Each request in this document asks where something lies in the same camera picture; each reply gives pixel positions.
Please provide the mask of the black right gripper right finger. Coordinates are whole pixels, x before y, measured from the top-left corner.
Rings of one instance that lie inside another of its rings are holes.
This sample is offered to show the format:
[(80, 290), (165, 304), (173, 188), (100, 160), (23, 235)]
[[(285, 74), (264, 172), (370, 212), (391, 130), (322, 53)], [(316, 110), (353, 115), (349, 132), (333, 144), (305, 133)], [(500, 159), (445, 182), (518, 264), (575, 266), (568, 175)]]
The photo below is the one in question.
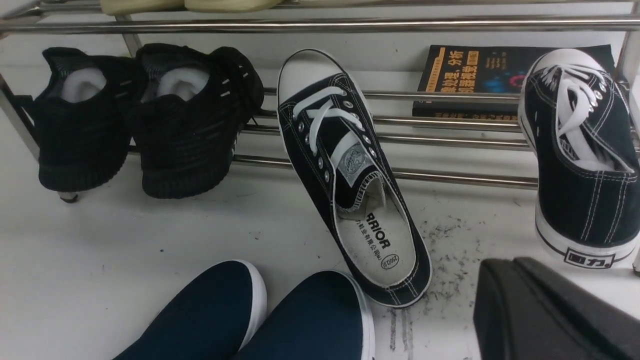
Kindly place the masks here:
[(514, 259), (551, 316), (572, 340), (601, 360), (637, 360), (639, 319), (530, 257)]

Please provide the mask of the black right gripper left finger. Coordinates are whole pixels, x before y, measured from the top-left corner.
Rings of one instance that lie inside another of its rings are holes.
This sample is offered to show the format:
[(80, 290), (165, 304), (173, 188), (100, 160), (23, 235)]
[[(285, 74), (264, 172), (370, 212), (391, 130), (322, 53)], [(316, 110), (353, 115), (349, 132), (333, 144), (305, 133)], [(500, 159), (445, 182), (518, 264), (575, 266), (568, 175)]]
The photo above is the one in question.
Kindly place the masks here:
[(566, 316), (512, 260), (481, 262), (473, 323), (483, 360), (589, 360)]

